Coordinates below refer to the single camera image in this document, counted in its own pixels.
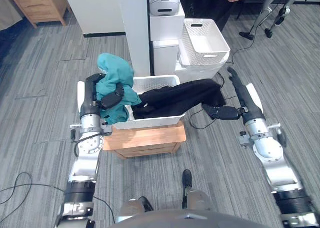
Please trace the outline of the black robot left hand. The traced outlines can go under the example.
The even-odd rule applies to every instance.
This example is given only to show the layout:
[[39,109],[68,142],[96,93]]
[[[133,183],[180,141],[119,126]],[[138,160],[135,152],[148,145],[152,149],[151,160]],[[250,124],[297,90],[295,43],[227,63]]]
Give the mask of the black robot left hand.
[[96,84],[105,74],[93,74],[84,82],[84,101],[80,106],[79,116],[95,114],[100,115],[100,109],[107,110],[119,104],[124,96],[122,83],[116,83],[115,90],[105,95],[101,100],[97,99]]

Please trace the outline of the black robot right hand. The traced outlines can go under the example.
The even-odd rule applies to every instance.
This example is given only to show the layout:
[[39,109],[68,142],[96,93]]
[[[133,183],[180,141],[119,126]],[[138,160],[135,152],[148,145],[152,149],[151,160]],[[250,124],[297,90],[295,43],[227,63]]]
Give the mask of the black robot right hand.
[[254,103],[249,91],[240,80],[237,72],[232,67],[228,67],[227,71],[230,73],[229,79],[231,80],[232,85],[235,89],[240,107],[215,107],[207,104],[202,104],[202,108],[205,110],[207,115],[212,120],[238,120],[240,119],[240,117],[242,117],[244,124],[246,124],[250,120],[265,119],[262,110]]

